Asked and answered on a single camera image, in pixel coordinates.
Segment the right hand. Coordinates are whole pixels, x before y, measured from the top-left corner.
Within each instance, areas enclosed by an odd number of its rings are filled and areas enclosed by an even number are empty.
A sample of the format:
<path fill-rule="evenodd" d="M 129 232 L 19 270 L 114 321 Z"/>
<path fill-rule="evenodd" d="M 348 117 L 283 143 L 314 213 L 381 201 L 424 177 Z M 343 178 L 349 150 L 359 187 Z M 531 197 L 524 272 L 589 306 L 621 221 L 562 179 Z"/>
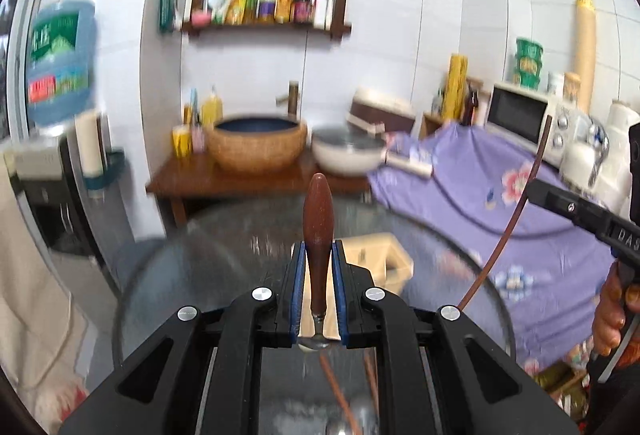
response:
<path fill-rule="evenodd" d="M 614 262 L 600 292 L 600 301 L 592 322 L 593 349 L 606 357 L 620 346 L 626 323 L 623 304 L 634 314 L 639 312 L 639 285 L 629 285 L 626 291 L 620 283 L 619 262 Z"/>

